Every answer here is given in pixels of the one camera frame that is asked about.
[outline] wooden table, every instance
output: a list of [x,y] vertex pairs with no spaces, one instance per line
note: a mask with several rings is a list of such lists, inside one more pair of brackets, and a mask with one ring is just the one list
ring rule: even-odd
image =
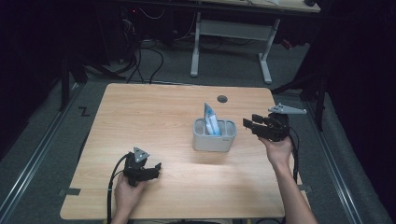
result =
[[[228,102],[218,102],[219,95]],[[218,119],[235,122],[229,152],[192,148],[192,125],[204,115],[204,103]],[[66,196],[61,217],[106,218],[111,172],[134,147],[150,154],[147,168],[158,162],[163,168],[149,181],[131,218],[283,217],[265,147],[242,125],[242,118],[266,116],[273,105],[264,88],[108,85],[70,185],[80,193]]]

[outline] person's arm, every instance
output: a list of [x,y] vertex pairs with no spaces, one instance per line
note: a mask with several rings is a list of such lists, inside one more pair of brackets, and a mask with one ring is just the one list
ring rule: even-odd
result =
[[147,181],[140,182],[136,187],[132,187],[128,184],[128,177],[123,174],[119,175],[119,180],[114,193],[117,209],[111,224],[128,223],[129,216],[139,202],[146,184]]
[[264,138],[259,140],[265,144],[268,160],[273,165],[287,222],[289,224],[318,223],[291,174],[289,166],[291,140],[288,137],[281,142],[271,142]]

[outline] human hand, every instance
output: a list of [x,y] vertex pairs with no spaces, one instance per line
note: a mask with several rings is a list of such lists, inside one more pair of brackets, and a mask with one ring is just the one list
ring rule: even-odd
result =
[[129,215],[139,202],[142,191],[146,185],[147,181],[144,181],[140,182],[136,187],[133,187],[128,184],[128,177],[123,174],[119,175],[114,192],[117,210],[111,222],[112,224],[128,222]]
[[259,140],[265,144],[268,160],[274,168],[289,168],[290,154],[292,150],[292,143],[289,137],[286,137],[280,142],[271,142],[268,139],[260,137]]

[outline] gray carpet floor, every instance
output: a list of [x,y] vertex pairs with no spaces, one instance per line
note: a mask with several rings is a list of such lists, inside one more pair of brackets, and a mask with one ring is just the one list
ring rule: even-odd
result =
[[[280,45],[273,45],[268,57],[273,83],[266,85],[263,83],[257,58],[262,46],[262,42],[247,43],[234,39],[227,43],[217,43],[212,39],[203,41],[199,76],[190,77],[192,53],[190,41],[178,41],[173,47],[155,41],[147,41],[143,44],[143,47],[158,50],[163,55],[163,66],[153,78],[154,81],[263,87],[271,90],[292,81],[309,49],[309,45],[290,50]],[[161,56],[146,49],[142,49],[141,53],[139,70],[141,77],[147,82],[160,65]],[[123,65],[114,63],[109,68],[117,70],[120,67]],[[90,71],[88,83],[76,92],[75,100],[71,103],[59,129],[54,133],[44,160],[34,173],[7,223],[103,223],[103,220],[62,220],[59,215],[64,202],[64,195],[60,194],[60,191],[67,189],[73,178],[78,164],[78,154],[90,131],[106,85],[112,82],[124,82],[101,76],[91,68],[87,70]],[[128,77],[131,71],[123,75]],[[140,83],[142,78],[135,74],[130,83]],[[276,103],[304,108],[306,103],[301,102],[298,93],[299,91],[286,91],[274,95],[274,98]],[[60,99],[61,86],[57,85],[30,118],[29,125],[19,140],[0,162],[3,180],[0,185],[1,202],[7,198],[46,130],[58,115]],[[362,223],[392,223],[347,141],[329,96],[326,96],[325,104],[323,134],[358,208]],[[87,107],[88,117],[81,116],[81,106]],[[311,118],[306,115],[291,115],[290,126],[296,130],[300,138],[300,175],[303,182],[312,189],[307,193],[307,197],[319,223],[349,223],[345,208],[324,162],[321,143]]]

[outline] person's hand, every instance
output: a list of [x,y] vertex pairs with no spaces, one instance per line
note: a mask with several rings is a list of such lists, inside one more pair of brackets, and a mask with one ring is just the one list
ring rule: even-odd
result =
[[271,142],[268,139],[260,137],[259,140],[265,144],[268,160],[274,168],[285,166],[289,167],[290,154],[292,150],[292,144],[289,137],[286,137],[280,142]]
[[146,185],[147,181],[140,182],[136,187],[130,186],[128,184],[128,177],[123,174],[119,175],[114,192],[117,210],[111,222],[112,224],[128,222],[129,215],[139,202]]

